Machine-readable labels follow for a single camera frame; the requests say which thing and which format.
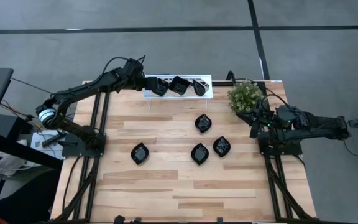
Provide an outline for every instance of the green plant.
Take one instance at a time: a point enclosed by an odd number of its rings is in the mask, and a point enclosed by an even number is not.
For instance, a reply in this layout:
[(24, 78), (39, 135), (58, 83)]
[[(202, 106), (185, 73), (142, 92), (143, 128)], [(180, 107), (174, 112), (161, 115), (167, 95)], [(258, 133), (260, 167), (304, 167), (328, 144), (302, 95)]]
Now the green plant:
[(236, 84), (227, 93), (227, 96), (230, 99), (229, 106), (234, 113), (247, 112), (254, 109), (256, 103), (264, 97), (256, 83), (252, 84), (249, 80)]

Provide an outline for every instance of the white tray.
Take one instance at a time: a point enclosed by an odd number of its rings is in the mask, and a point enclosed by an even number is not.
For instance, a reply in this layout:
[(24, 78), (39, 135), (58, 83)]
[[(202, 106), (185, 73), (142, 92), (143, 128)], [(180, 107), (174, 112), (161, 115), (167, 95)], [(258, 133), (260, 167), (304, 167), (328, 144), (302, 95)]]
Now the white tray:
[(194, 88), (192, 86), (189, 86), (187, 88), (187, 91), (183, 96), (179, 95), (178, 93), (172, 92), (171, 90), (168, 90), (167, 93), (163, 96), (158, 96), (154, 94), (151, 90), (145, 90), (144, 91), (144, 98), (145, 99), (211, 99), (213, 97), (212, 92), (212, 76), (211, 75), (145, 75), (145, 77), (157, 77), (161, 78), (162, 80), (165, 80), (166, 82), (170, 83), (172, 82), (173, 78), (176, 76), (179, 76), (180, 78), (184, 78), (188, 80), (189, 82), (193, 83), (193, 79), (203, 83), (203, 86), (205, 87), (205, 94), (203, 96), (198, 96), (194, 92)]

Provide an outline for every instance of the concrete floor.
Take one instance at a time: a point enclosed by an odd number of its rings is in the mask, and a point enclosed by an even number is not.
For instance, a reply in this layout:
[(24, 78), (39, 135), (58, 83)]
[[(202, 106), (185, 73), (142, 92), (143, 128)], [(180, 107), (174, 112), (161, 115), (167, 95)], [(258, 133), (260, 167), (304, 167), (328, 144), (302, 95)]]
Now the concrete floor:
[[(358, 1), (254, 0), (260, 26), (358, 25)], [(0, 29), (250, 26), (245, 0), (0, 0)], [(321, 116), (358, 116), (358, 30), (261, 32), (271, 79), (290, 104)], [(0, 67), (50, 91), (97, 77), (108, 59), (147, 54), (146, 73), (262, 78), (252, 31), (105, 34), (0, 34)], [(12, 81), (5, 96), (35, 113), (48, 95)], [(358, 154), (358, 129), (349, 149)], [(358, 223), (358, 157), (342, 142), (302, 142), (318, 216)], [(6, 183), (4, 195), (25, 181)]]

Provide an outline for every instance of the wooden tabletop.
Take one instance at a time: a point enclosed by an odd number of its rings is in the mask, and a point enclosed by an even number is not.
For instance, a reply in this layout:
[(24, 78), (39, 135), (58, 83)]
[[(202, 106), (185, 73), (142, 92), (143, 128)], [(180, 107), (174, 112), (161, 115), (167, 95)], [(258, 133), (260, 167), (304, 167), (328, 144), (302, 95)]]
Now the wooden tabletop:
[[(285, 98), (282, 82), (266, 81), (266, 86)], [(105, 132), (108, 140), (101, 158), (93, 202), (92, 222), (112, 222), (117, 215), (145, 222), (272, 221), (272, 201), (264, 158), (250, 127), (228, 107), (227, 91), (214, 87), (214, 98), (205, 100), (153, 100), (140, 91), (121, 91), (110, 96)], [(99, 107), (98, 119), (103, 105)], [(281, 101), (269, 98), (272, 109)], [(78, 102), (75, 122), (89, 125), (94, 97)], [(195, 120), (207, 114), (213, 125), (200, 134)], [(230, 152), (220, 158), (213, 142), (224, 136)], [(131, 151), (144, 143), (149, 158), (141, 165), (131, 159)], [(208, 160), (198, 166), (190, 151), (198, 143), (209, 150)], [(52, 218), (62, 212), (63, 193), (75, 158), (66, 159), (58, 185)], [(307, 213), (315, 216), (303, 165), (293, 156), (282, 156), (289, 191)], [(66, 205), (77, 191), (82, 158), (78, 161), (68, 188)], [(285, 217), (279, 190), (280, 210)], [(85, 214), (85, 193), (80, 218)]]

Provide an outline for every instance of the wood plank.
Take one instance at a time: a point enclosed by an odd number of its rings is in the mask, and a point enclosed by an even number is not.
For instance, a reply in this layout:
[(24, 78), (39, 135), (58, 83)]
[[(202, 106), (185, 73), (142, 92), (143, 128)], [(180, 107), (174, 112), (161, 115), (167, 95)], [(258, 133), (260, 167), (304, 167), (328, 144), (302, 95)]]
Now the wood plank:
[[(286, 100), (283, 83), (265, 83)], [(111, 222), (117, 215), (125, 216), (127, 221), (142, 217), (143, 222), (216, 222), (216, 217), (226, 222), (274, 220), (264, 158), (259, 154), (257, 140), (249, 137), (250, 127), (227, 105), (230, 89), (214, 88), (208, 110), (205, 100), (152, 100), (149, 109), (141, 91), (111, 93), (104, 130), (108, 139), (100, 160), (91, 221)], [(274, 97), (269, 101), (272, 109), (282, 104)], [(94, 96), (78, 102), (75, 122), (89, 125), (93, 103)], [(204, 134), (194, 124), (202, 114), (213, 122)], [(220, 136), (231, 143), (231, 151), (223, 158), (213, 151), (213, 142)], [(138, 166), (130, 153), (141, 142), (150, 154)], [(201, 166), (190, 156), (198, 143), (209, 150), (208, 160)], [(52, 218), (62, 212), (62, 198), (74, 160), (68, 158), (63, 163)], [(293, 156), (282, 156), (282, 161), (289, 191), (306, 212), (315, 216), (302, 163)], [(73, 170), (66, 205), (77, 191), (80, 164), (82, 159)], [(85, 215), (87, 199), (85, 193), (80, 218)], [(279, 201), (285, 213), (282, 198)]]

